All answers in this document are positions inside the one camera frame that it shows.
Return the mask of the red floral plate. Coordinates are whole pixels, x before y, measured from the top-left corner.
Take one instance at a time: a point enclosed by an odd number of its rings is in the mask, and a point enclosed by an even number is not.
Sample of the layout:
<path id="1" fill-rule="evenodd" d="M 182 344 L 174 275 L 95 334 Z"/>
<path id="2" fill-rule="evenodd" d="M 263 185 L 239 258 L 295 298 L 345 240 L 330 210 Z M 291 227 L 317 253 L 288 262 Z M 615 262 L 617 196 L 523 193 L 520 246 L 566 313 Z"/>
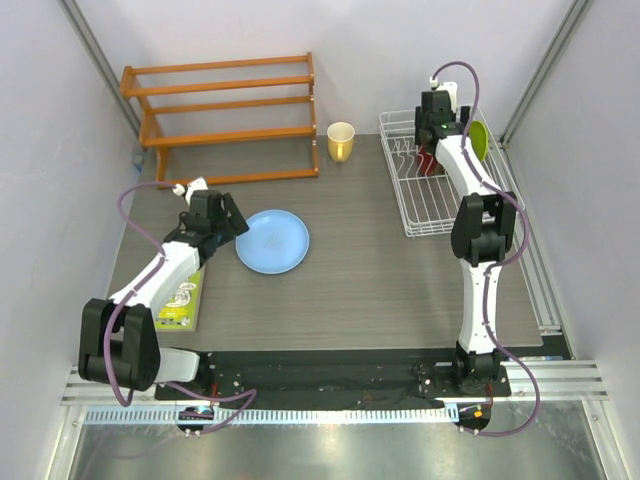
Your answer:
<path id="1" fill-rule="evenodd" d="M 439 176 L 444 173 L 443 167 L 424 147 L 419 148 L 416 161 L 419 172 L 425 177 Z"/>

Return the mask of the light blue plate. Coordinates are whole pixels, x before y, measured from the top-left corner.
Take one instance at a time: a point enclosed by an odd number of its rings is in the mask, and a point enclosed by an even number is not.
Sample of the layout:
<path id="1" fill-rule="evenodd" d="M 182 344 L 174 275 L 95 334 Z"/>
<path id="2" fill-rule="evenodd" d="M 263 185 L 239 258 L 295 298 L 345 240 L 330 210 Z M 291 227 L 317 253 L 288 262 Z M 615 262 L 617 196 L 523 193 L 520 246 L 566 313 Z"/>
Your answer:
<path id="1" fill-rule="evenodd" d="M 310 248 L 306 224 L 294 213 L 270 209 L 246 220 L 249 230 L 235 240 L 239 260 L 250 270 L 279 275 L 295 269 Z"/>

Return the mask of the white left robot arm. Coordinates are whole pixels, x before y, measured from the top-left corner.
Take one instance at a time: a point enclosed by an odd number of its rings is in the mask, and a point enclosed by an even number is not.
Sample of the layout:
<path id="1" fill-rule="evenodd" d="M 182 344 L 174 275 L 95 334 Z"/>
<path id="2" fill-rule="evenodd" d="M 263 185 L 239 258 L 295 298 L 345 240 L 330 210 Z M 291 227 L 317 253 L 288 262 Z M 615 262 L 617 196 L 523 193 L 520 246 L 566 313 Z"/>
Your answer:
<path id="1" fill-rule="evenodd" d="M 158 253 L 127 286 L 108 299 L 91 299 L 82 311 L 79 376 L 145 391 L 177 382 L 190 398 L 205 397 L 212 373 L 195 351 L 159 346 L 155 317 L 188 277 L 249 227 L 233 197 L 208 188 L 187 195 L 188 209 L 158 246 Z"/>

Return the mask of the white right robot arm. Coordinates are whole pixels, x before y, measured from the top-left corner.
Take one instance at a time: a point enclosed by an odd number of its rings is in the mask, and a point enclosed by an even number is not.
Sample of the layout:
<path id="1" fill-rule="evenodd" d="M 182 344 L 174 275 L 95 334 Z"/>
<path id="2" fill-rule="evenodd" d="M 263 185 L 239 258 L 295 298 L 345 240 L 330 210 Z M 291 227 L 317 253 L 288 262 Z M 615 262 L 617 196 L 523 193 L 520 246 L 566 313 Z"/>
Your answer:
<path id="1" fill-rule="evenodd" d="M 460 196 L 450 242 L 463 273 L 463 320 L 451 380 L 460 393 L 480 395 L 499 375 L 495 334 L 499 264 L 513 245 L 516 209 L 464 135 L 456 89 L 447 82 L 421 93 L 415 140 L 444 168 Z"/>

